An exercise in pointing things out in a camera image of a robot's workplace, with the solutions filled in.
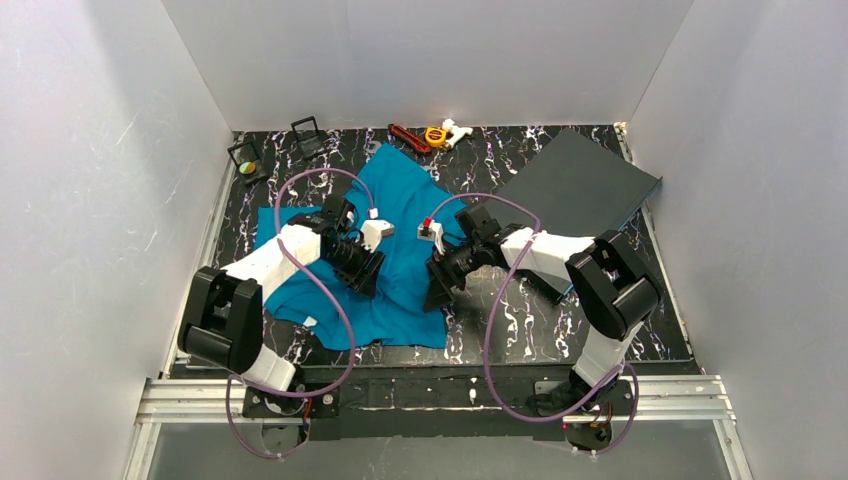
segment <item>teal fabric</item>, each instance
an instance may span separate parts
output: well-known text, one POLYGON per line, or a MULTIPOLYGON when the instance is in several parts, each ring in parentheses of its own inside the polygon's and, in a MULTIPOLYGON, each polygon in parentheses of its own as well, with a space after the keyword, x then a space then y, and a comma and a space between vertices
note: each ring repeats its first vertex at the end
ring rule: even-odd
MULTIPOLYGON (((416 228, 450 194, 437 187, 430 174, 390 145, 383 145, 358 174, 371 190, 380 218, 394 224, 395 233, 384 239, 379 251, 386 254, 377 279, 377 296, 366 298, 336 280, 332 268, 319 260, 309 266, 338 298, 353 325, 357 346, 381 340, 384 345, 422 345, 445 347, 445 320, 441 311, 424 313, 428 277, 424 262, 432 255, 433 243, 416 238, 416 228)), ((367 219, 368 197, 357 183, 345 195, 356 206, 358 221, 367 219)), ((445 231, 462 234, 453 216, 463 208, 461 201, 445 206, 435 221, 445 231)), ((298 213, 318 207, 282 208, 281 223, 298 213)), ((259 210, 256 246, 272 239, 274 209, 259 210)), ((303 324, 308 317, 318 323, 311 326, 325 348, 347 350, 347 333, 335 308, 303 273, 297 273, 278 288, 265 302, 265 308, 279 320, 303 324)))

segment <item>metal frame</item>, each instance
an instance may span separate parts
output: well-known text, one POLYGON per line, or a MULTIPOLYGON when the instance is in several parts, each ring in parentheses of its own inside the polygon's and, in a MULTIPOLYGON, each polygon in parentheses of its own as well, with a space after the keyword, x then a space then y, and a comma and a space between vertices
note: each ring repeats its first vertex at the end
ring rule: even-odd
MULTIPOLYGON (((615 124, 615 131, 625 160, 632 162, 630 148, 626 136, 626 124, 615 124)), ((235 141, 240 141, 244 134, 236 133, 235 141)), ((227 162, 227 170, 218 191, 215 207, 210 215, 197 259, 197 267, 211 263, 214 257, 217 235, 223 220, 223 211, 229 197, 233 181, 234 168, 227 162)), ((653 222, 650 218, 647 203, 643 204, 643 213, 648 226, 651 240, 656 247, 653 232, 653 222)), ((667 278, 662 257, 660 262, 663 276, 667 278)), ((671 292, 672 306, 680 322, 684 338, 687 340, 685 324, 680 315, 676 298, 671 292)), ((132 449, 124 473, 125 480, 143 480, 148 477, 153 461, 161 426, 165 423, 225 423, 227 421, 224 395, 226 380, 176 380, 170 379, 171 367, 175 362, 187 357, 176 348, 176 328, 174 338, 168 352, 166 364, 162 369, 161 380, 149 380, 136 416, 136 430, 133 437, 132 449)), ((727 397, 727 392, 721 377, 717 375, 653 375, 640 376, 640 402, 636 419, 640 421, 712 421, 716 435, 724 454, 725 462, 734 480, 751 479, 751 471, 742 450, 739 436, 736 432, 736 415, 727 397)), ((231 391, 231 408, 236 423, 264 422, 275 424, 300 423, 300 419, 247 419, 241 415, 245 388, 233 385, 231 391)), ((624 416, 616 416, 614 420, 625 420, 624 416)), ((565 421, 579 421, 578 417, 566 417, 565 421)))

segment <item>blue cloth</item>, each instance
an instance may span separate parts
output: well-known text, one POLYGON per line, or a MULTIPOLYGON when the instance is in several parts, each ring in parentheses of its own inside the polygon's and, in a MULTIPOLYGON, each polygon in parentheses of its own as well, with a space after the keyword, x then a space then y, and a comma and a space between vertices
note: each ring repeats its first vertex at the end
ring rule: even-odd
MULTIPOLYGON (((424 313, 428 276, 424 262, 432 255, 433 243, 416 238, 416 229, 433 209, 450 196, 438 188, 430 175, 417 163, 390 145, 383 145, 358 174, 371 190, 380 218, 394 224, 394 235, 383 239, 378 247, 386 259, 377 277, 377 296, 372 300, 346 288, 336 280, 329 264, 319 260, 309 266, 338 298, 353 325, 356 345, 382 340, 384 345, 422 345, 445 347, 445 320, 441 311, 424 313)), ((368 197, 358 182, 345 197, 356 206, 357 226, 368 217, 368 197)), ((446 205, 435 221, 445 232, 461 235, 453 216, 463 208, 460 201, 446 205)), ((319 210, 281 208, 285 223, 298 213, 319 210)), ((274 237, 274 209, 259 209, 256 232, 258 248, 274 237)), ((335 308, 323 293, 298 272, 278 288, 265 302, 265 308, 276 319, 303 324, 307 317, 318 323, 311 326, 325 348, 347 350, 350 346, 344 325, 335 308)))

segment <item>marble tabletop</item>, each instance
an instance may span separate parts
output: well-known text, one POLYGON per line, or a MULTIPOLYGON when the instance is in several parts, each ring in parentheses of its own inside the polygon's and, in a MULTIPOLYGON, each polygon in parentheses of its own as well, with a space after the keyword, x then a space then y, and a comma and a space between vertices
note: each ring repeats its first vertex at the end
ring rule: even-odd
MULTIPOLYGON (((225 207, 224 220, 216 245, 213 267, 243 258, 251 252, 256 235, 259 207, 273 204, 277 186, 294 174, 319 166, 358 172, 367 162, 370 142, 390 143, 416 160, 430 172, 435 183, 451 193, 492 193, 518 173, 564 128, 577 132, 602 147, 621 155, 621 148, 611 125, 602 126, 521 126, 480 127, 470 139, 463 139, 450 152, 436 152, 428 157, 416 156, 409 147, 388 135, 386 129, 329 130, 327 153, 313 161, 303 161, 291 132, 251 132, 245 140, 253 140, 262 154, 262 164, 271 178, 253 187, 245 187, 234 178, 225 207)), ((423 133, 423 129, 413 129, 423 133)), ((350 187, 346 176, 324 174, 298 181, 284 199, 289 206, 320 205, 331 192, 344 193, 350 187)), ((642 213, 628 222, 623 230, 630 245, 658 278, 663 278, 659 261, 642 213)), ((447 346, 444 349, 424 347, 388 347, 379 342, 356 350, 359 365, 432 366, 479 365, 483 331, 494 294, 505 272, 484 267, 467 278, 467 289, 457 302, 445 309, 447 346)), ((525 280, 513 281, 498 316, 492 336, 493 364, 573 363, 586 340, 588 323, 572 292, 559 304, 539 296, 525 280)), ((274 320, 266 313, 266 343, 288 360, 301 365, 345 365, 347 352, 323 348, 308 328, 287 321, 274 320)), ((654 311, 633 342, 631 361, 680 361, 691 357, 680 323, 668 295, 654 311)))

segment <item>gray floor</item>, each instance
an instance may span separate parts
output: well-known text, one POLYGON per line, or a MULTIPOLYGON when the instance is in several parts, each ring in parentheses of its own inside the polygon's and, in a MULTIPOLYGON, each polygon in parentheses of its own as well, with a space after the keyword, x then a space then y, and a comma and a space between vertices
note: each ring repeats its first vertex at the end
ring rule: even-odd
MULTIPOLYGON (((241 428, 248 441, 258 446, 259 426, 241 428)), ((293 442, 288 437, 286 431, 269 433, 265 444, 284 450, 293 442)), ((149 478, 729 478, 711 421, 637 422, 626 441, 596 462, 562 451, 566 445, 514 437, 348 439, 312 442, 280 463, 242 450, 225 424, 166 424, 149 478)))

